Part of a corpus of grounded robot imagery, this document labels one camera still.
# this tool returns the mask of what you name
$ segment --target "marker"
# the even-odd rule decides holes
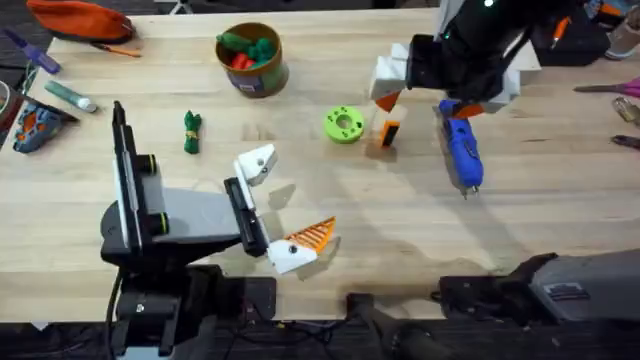
[[[49,74],[57,74],[58,72],[60,72],[60,69],[62,69],[60,64],[53,60],[44,51],[29,44],[25,39],[21,38],[20,36],[18,36],[18,34],[9,29],[2,29],[2,31],[36,65],[45,69]]]
[[[77,92],[53,80],[49,80],[44,88],[47,89],[48,92],[77,107],[80,110],[84,110],[89,113],[98,110],[98,106],[94,104],[91,99],[86,96],[80,95]]]

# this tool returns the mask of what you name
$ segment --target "label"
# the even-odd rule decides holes
[[[557,283],[543,286],[545,293],[553,301],[587,300],[589,293],[576,282]]]

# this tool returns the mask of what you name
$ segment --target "black cable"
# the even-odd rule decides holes
[[[233,349],[233,345],[236,343],[236,339],[238,337],[236,335],[233,335],[233,337],[231,338],[231,342],[229,343],[229,346],[227,347],[227,351],[225,351],[224,353],[224,357],[222,357],[222,360],[227,360],[229,358],[229,355],[231,354],[231,349]]]
[[[107,359],[115,360],[115,355],[113,354],[113,350],[111,349],[111,331],[112,331],[112,323],[113,323],[113,309],[116,304],[116,296],[118,295],[118,289],[120,288],[120,283],[122,283],[122,269],[118,268],[118,273],[116,274],[115,280],[113,280],[113,287],[111,288],[111,295],[109,296],[109,304],[107,305],[107,318],[105,319],[105,329],[104,329],[104,346],[107,350]]]
[[[245,299],[245,302],[250,304],[254,311],[258,314],[258,317],[260,318],[260,320],[262,321],[269,321],[268,319],[266,319],[264,316],[262,316],[262,313],[260,312],[260,309],[256,306],[256,304],[251,301],[250,299]],[[319,341],[320,343],[322,343],[323,345],[328,345],[328,341],[331,341],[331,339],[333,338],[333,331],[344,326],[345,324],[347,324],[348,322],[350,322],[355,316],[347,316],[344,320],[339,320],[336,321],[335,323],[333,323],[330,326],[327,326],[325,328],[323,328],[322,330],[316,331],[316,332],[312,332],[312,331],[308,331],[305,329],[300,329],[300,328],[292,328],[290,327],[289,329],[292,330],[297,330],[299,332],[304,333],[304,336],[295,339],[295,340],[283,340],[283,341],[277,341],[277,340],[258,340],[258,339],[253,339],[251,337],[246,336],[245,334],[239,333],[237,330],[234,329],[227,329],[231,332],[232,335],[234,335],[235,337],[237,337],[238,339],[244,340],[248,343],[251,344],[256,344],[256,345],[272,345],[272,346],[289,346],[289,345],[297,345],[300,344],[304,341],[307,341],[309,339],[314,339],[316,341]],[[323,340],[321,338],[321,336],[325,336],[329,334],[329,340],[327,342],[325,342],[325,340]]]
[[[253,339],[250,338],[244,334],[241,333],[234,333],[233,330],[230,330],[232,334],[235,334],[238,339],[244,340],[248,343],[251,344],[256,344],[256,345],[273,345],[273,346],[289,346],[289,345],[296,345],[296,344],[300,344],[303,341],[307,341],[309,339],[313,339],[314,337],[317,336],[321,336],[321,335],[325,335],[328,332],[331,332],[333,330],[336,330],[342,326],[344,326],[346,323],[348,323],[349,321],[351,321],[353,319],[353,317],[347,317],[345,320],[340,320],[340,321],[336,321],[333,325],[331,326],[327,326],[326,328],[316,331],[316,332],[305,332],[304,336],[301,336],[298,339],[295,340],[286,340],[286,341],[276,341],[276,340],[258,340],[258,339]]]

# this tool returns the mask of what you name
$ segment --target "small orange object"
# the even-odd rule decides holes
[[[313,249],[319,254],[324,247],[327,246],[327,243],[329,243],[335,224],[336,218],[335,216],[332,216],[325,221],[285,236],[284,239],[300,246]]]
[[[398,129],[400,129],[400,122],[392,120],[385,121],[384,128],[382,128],[382,132],[380,133],[380,147],[386,148],[391,146],[393,139],[396,137],[396,133],[398,133]]]
[[[602,6],[600,7],[600,12],[613,16],[622,16],[622,12],[618,8],[609,4],[602,4]]]
[[[237,70],[244,69],[244,64],[249,60],[249,55],[245,53],[238,53],[231,61],[231,67]]]
[[[560,20],[558,25],[556,25],[556,30],[553,32],[553,45],[551,45],[552,49],[556,47],[558,41],[560,41],[560,39],[562,39],[562,37],[564,36],[565,30],[567,30],[567,25],[569,25],[568,16]]]
[[[376,100],[376,104],[382,110],[386,112],[391,112],[393,107],[396,105],[396,102],[398,102],[398,96],[400,96],[400,91],[393,93],[391,95],[387,95],[385,97],[381,97],[380,99]]]
[[[456,109],[454,107],[454,112],[451,114],[451,117],[454,119],[466,119],[472,116],[480,115],[484,112],[482,105],[480,104],[470,104],[466,105],[460,109]]]

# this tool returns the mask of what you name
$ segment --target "orange pouch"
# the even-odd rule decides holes
[[[71,0],[27,0],[27,6],[40,24],[60,39],[122,44],[135,33],[129,18],[99,5]]]

